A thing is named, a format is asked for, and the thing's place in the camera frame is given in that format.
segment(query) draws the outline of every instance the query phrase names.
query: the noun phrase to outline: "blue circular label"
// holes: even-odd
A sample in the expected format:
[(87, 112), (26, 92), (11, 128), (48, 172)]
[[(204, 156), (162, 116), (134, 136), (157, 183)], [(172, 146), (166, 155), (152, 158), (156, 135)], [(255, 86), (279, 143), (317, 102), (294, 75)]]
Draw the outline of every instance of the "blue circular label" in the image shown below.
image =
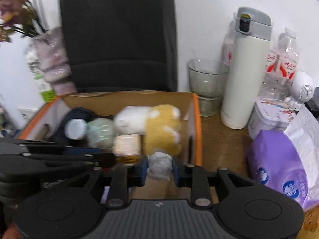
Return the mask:
[(282, 191), (285, 195), (293, 199), (299, 196), (299, 190), (294, 181), (286, 182), (282, 187)]
[(261, 184), (266, 184), (268, 180), (269, 180), (269, 176), (266, 170), (264, 168), (259, 168), (257, 181), (260, 182)]

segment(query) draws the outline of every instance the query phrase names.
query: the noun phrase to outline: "gray thermos lid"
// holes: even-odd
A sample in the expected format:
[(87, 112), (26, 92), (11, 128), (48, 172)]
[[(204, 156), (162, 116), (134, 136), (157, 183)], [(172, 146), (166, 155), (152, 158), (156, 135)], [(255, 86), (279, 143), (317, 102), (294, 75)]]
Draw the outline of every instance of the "gray thermos lid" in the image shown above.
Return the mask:
[(236, 32), (270, 40), (272, 37), (272, 20), (262, 11), (240, 7), (236, 19)]

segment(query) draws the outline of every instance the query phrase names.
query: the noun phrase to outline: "white bottle cap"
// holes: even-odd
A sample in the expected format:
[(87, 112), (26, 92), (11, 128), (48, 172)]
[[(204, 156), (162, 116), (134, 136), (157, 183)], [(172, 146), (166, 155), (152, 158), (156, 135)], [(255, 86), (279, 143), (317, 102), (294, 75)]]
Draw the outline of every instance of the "white bottle cap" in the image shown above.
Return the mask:
[(64, 128), (64, 133), (67, 138), (72, 140), (84, 139), (87, 131), (87, 123), (82, 119), (70, 120)]
[(285, 33), (289, 36), (292, 36), (293, 38), (297, 38), (297, 32), (291, 28), (285, 27)]

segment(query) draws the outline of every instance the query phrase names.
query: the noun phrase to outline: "purple tissue package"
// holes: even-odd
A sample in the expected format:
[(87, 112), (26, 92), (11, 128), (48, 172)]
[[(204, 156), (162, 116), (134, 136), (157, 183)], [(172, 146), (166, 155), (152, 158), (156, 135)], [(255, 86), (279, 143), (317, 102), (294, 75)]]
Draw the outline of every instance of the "purple tissue package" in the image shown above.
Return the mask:
[(282, 132), (261, 130), (247, 159), (252, 179), (296, 200), (307, 211), (319, 203), (309, 200), (306, 172), (291, 140)]

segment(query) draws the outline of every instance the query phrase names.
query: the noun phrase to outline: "clear glass cup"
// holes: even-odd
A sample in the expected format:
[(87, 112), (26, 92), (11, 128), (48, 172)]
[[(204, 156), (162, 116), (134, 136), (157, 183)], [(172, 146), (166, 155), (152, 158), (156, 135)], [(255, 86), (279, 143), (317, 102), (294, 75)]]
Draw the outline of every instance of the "clear glass cup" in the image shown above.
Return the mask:
[(229, 67), (210, 59), (193, 59), (187, 66), (190, 90), (199, 96), (201, 116), (213, 115), (221, 106)]

